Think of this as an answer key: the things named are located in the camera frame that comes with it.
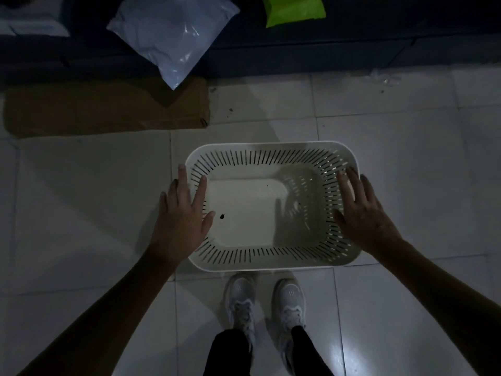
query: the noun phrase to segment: white plastic mailer bag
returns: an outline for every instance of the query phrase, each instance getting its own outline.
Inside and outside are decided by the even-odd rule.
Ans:
[[[230,0],[124,0],[108,30],[175,89],[238,12]]]

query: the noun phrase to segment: black pants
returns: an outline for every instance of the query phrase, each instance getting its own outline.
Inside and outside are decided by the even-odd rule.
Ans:
[[[333,376],[304,328],[296,326],[291,334],[294,342],[292,361],[296,376]],[[243,332],[231,329],[216,335],[207,358],[204,376],[249,376],[250,372],[251,354]]]

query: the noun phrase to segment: neon green plastic bag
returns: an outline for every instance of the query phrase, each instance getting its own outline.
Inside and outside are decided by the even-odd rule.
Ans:
[[[266,15],[266,27],[305,19],[325,18],[322,0],[263,0]]]

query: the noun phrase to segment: sneaker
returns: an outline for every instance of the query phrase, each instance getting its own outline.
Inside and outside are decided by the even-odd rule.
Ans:
[[[296,280],[279,280],[273,291],[272,311],[281,328],[278,338],[280,357],[289,374],[294,375],[291,330],[296,326],[306,327],[306,300]]]
[[[231,328],[245,334],[251,353],[255,346],[254,300],[255,285],[251,277],[236,274],[230,278],[224,293],[224,307]]]

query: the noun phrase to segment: laundry basket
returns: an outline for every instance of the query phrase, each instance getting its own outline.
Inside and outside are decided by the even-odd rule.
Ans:
[[[353,153],[334,141],[210,144],[186,160],[194,196],[207,177],[204,214],[212,228],[191,262],[208,272],[344,265],[360,250],[341,234],[336,172]]]

